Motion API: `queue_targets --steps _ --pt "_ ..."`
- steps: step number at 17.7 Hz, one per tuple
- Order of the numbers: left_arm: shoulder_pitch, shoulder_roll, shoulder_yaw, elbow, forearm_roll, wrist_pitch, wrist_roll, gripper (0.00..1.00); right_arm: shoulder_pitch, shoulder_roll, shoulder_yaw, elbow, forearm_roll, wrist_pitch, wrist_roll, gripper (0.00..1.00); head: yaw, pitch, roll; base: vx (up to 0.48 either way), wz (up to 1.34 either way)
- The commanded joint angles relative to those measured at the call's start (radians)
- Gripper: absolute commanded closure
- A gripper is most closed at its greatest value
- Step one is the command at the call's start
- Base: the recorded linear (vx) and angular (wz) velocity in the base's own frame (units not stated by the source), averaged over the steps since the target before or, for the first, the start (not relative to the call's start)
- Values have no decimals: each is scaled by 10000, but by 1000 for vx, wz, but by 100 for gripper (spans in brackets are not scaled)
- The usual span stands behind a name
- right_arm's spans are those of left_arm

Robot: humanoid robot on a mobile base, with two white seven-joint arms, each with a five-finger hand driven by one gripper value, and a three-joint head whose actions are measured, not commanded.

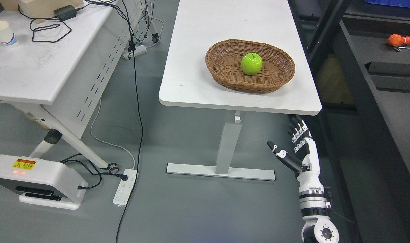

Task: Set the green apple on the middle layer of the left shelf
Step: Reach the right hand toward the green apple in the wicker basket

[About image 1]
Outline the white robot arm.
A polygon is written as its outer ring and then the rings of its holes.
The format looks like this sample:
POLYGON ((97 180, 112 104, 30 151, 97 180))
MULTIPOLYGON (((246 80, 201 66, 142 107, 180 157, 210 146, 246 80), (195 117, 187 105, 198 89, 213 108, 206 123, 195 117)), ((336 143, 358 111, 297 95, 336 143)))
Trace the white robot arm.
POLYGON ((313 189, 300 192, 302 218, 305 221, 301 237, 304 243, 338 243, 339 231, 331 222, 330 194, 325 189, 313 189))

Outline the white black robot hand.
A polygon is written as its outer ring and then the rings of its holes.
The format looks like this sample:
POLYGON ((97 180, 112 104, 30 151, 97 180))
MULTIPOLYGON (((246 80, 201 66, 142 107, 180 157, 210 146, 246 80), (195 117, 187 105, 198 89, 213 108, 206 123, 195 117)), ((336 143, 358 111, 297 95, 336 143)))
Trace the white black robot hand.
POLYGON ((290 154, 270 140, 267 141, 267 145, 276 158, 295 173, 300 183, 301 194, 307 192, 323 194, 325 189, 319 180, 319 155, 310 129, 299 115, 291 119, 289 128, 288 134, 294 146, 294 154, 290 154))

